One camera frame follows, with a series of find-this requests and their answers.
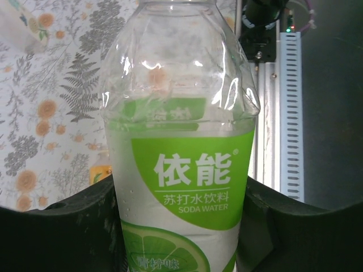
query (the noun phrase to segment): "floral wallpaper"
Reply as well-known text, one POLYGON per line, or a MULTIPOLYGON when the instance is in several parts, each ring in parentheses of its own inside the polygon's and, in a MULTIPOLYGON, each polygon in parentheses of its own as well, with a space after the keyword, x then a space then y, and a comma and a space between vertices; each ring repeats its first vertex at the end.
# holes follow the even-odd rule
MULTIPOLYGON (((138 1, 19 2, 37 17, 30 29, 42 26, 49 36, 37 54, 0 37, 0 205, 27 211, 89 186, 89 169, 106 144, 100 63, 138 1)), ((235 1, 217 3, 234 27, 235 1)))

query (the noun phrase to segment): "perforated cable trunking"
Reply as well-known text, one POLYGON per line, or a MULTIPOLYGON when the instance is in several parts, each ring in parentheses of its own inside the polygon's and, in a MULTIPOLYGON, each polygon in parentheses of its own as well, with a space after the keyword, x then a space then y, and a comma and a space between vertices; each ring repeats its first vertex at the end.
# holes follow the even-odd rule
POLYGON ((280 34, 280 189, 304 201, 302 64, 300 33, 280 34))

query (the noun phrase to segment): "bottle label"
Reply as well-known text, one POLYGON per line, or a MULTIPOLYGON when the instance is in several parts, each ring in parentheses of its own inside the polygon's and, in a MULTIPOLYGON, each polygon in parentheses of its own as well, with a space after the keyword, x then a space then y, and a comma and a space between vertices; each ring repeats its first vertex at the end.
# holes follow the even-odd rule
MULTIPOLYGON (((182 235, 122 221, 130 272, 210 272, 204 252, 182 235)), ((232 272, 234 253, 222 272, 232 272)))
POLYGON ((252 131, 131 143, 144 183, 165 208, 191 224, 223 231, 240 221, 253 138, 252 131))
POLYGON ((126 103, 120 113, 133 123, 111 120, 110 128, 123 131, 184 130, 196 131, 196 121, 203 118, 205 98, 137 99, 126 103))

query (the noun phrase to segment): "soda water bottle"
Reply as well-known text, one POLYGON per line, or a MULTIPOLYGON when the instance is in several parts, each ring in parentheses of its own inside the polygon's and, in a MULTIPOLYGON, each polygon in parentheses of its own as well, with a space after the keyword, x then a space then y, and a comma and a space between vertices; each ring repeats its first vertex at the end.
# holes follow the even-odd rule
POLYGON ((232 272, 259 101, 216 0, 140 0, 100 88, 130 272, 232 272))

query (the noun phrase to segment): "lime slice illustration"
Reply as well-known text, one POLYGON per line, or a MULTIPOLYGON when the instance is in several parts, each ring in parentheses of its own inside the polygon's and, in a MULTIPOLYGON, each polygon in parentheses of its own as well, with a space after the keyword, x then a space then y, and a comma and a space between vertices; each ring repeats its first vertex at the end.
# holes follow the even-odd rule
POLYGON ((122 221, 130 272, 210 272, 200 248, 182 235, 122 221))

